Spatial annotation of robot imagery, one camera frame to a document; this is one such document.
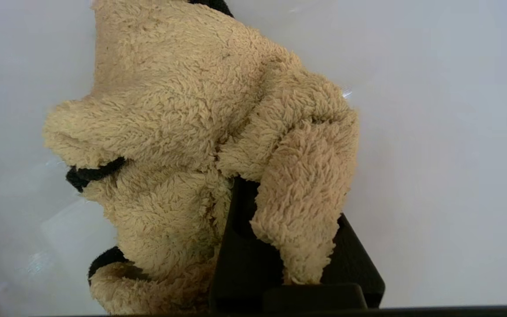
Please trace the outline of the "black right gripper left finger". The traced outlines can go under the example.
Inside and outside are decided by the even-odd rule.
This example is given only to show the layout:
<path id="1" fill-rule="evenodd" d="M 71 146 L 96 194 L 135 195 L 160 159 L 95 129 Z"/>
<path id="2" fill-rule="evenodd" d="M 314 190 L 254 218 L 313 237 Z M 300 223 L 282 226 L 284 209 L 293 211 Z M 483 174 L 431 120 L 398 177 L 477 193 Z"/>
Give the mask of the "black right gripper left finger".
<path id="1" fill-rule="evenodd" d="M 265 292 L 283 282 L 275 247 L 253 232 L 259 184 L 235 178 L 231 206 L 209 291 L 211 313 L 263 313 Z"/>

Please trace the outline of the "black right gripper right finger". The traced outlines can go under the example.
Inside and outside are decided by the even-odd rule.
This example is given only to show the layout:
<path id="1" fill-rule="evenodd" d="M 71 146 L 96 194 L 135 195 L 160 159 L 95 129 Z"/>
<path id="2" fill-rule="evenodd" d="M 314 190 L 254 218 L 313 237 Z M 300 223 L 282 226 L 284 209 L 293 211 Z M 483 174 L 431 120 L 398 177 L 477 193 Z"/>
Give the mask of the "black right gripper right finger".
<path id="1" fill-rule="evenodd" d="M 333 239 L 335 247 L 330 263 L 324 268 L 322 283 L 357 284 L 362 289 L 367 307 L 379 308 L 386 284 L 344 214 L 338 219 L 338 225 Z"/>

